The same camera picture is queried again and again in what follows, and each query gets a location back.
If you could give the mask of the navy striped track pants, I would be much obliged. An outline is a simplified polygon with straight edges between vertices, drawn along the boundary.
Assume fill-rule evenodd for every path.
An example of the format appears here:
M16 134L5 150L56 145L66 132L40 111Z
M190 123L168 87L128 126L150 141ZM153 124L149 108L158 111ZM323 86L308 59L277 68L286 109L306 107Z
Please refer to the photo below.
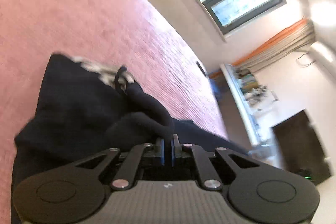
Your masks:
M34 117L14 142L12 223L236 223L221 192L202 189L173 160L173 135L207 153L244 149L193 121L174 119L127 73L53 54ZM164 166L129 190L110 187L120 156L164 141Z

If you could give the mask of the light blue desk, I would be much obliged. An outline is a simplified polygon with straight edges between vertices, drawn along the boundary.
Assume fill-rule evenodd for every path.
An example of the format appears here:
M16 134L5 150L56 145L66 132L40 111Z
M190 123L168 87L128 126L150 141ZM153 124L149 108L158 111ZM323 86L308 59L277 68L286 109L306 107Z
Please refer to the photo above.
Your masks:
M219 107L229 139L246 149L270 143L272 130L262 119L276 108L276 94L265 85L244 94L235 68L222 64L220 69L224 76L224 91Z

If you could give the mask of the black phone on bed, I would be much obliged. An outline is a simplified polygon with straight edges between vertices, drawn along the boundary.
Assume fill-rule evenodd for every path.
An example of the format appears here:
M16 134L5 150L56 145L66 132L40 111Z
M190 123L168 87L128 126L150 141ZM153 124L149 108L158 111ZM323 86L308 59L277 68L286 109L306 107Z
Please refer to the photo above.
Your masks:
M197 64L198 68L201 70L201 72L203 73L203 75L206 77L207 73L206 73L203 65L200 62L198 62L198 61L196 62L196 64Z

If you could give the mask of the orange beige curtain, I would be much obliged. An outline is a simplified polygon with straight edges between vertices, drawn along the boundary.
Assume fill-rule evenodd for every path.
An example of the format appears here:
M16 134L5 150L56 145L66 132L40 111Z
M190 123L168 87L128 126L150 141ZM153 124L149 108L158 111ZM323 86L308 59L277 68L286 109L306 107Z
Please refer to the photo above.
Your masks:
M313 42L315 42L313 22L303 18L231 65L237 69L248 69L255 73Z

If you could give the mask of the pink quilted bed cover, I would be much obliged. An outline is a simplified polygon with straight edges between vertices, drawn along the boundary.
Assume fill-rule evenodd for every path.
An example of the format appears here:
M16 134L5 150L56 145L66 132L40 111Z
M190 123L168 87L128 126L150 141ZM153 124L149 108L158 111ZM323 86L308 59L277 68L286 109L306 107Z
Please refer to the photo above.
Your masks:
M147 0L1 0L1 223L11 221L14 137L54 52L125 65L174 118L227 136L199 59Z

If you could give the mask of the wall mounted black television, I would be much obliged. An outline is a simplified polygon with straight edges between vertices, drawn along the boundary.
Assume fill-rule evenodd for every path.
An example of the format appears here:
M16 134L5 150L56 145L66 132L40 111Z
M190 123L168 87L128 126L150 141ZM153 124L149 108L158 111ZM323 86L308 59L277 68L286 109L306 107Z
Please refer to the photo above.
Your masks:
M319 185L331 171L319 138L304 110L272 127L282 166Z

